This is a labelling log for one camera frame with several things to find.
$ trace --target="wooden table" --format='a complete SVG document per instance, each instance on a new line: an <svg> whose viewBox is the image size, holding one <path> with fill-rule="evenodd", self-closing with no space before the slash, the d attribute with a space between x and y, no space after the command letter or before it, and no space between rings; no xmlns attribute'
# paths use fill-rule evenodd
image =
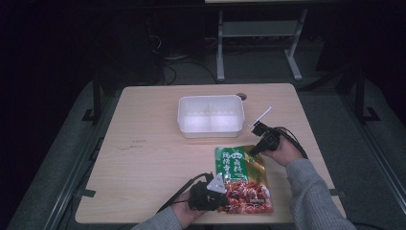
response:
<svg viewBox="0 0 406 230"><path fill-rule="evenodd" d="M186 139L177 124L179 99L184 96L244 93L245 122L237 138ZM261 121L290 129L330 189L334 185L317 146L302 105L291 84L221 84L127 87L111 124L78 207L81 223L142 222L152 217L189 179L215 173L214 149L255 145L251 125L269 106ZM225 215L208 212L195 223L292 222L290 186L285 168L264 157L275 208L272 214ZM333 200L344 215L338 198Z"/></svg>

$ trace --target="white stick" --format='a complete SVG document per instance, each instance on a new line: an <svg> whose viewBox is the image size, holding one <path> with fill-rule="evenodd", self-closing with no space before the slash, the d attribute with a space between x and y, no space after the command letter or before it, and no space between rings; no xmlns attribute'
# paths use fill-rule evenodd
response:
<svg viewBox="0 0 406 230"><path fill-rule="evenodd" d="M263 116L265 116L265 114L267 114L269 111L271 111L272 106L270 106L268 109L266 109L266 111L264 113L262 113L262 115L260 115L255 122L253 122L252 125L248 126L249 128L252 128Z"/></svg>

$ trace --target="person's left hand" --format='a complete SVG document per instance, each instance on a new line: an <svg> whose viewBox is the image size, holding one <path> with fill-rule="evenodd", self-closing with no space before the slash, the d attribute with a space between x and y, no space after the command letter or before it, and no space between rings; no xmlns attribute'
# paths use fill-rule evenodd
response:
<svg viewBox="0 0 406 230"><path fill-rule="evenodd" d="M191 193L187 191L181 194L178 198L176 198L175 202L188 200L190 196ZM191 210L189 208L188 201L173 203L170 205L170 207L172 208L173 212L179 219L182 229L187 228L192 222L194 222L196 219L200 218L203 214L207 212L207 211Z"/></svg>

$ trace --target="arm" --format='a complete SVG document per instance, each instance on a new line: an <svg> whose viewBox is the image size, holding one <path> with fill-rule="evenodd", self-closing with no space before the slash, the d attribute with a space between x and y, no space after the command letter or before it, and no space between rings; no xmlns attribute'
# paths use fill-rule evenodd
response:
<svg viewBox="0 0 406 230"><path fill-rule="evenodd" d="M183 193L175 201L188 200L190 196L189 192ZM138 229L184 229L187 228L196 219L205 214L206 211L192 211L189 208L188 202L173 203L170 207L164 209L160 213L157 213L152 218L137 224L131 230Z"/></svg>
<svg viewBox="0 0 406 230"><path fill-rule="evenodd" d="M328 187L311 162L283 136L275 151L262 155L286 167L292 190L290 210L298 229L355 229L332 202Z"/></svg>

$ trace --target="white plastic container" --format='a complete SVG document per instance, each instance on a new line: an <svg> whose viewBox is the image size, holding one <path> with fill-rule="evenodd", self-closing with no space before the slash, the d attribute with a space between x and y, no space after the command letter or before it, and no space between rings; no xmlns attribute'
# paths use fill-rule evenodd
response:
<svg viewBox="0 0 406 230"><path fill-rule="evenodd" d="M186 138L237 137L244 122L237 95L193 96L179 100L178 124Z"/></svg>

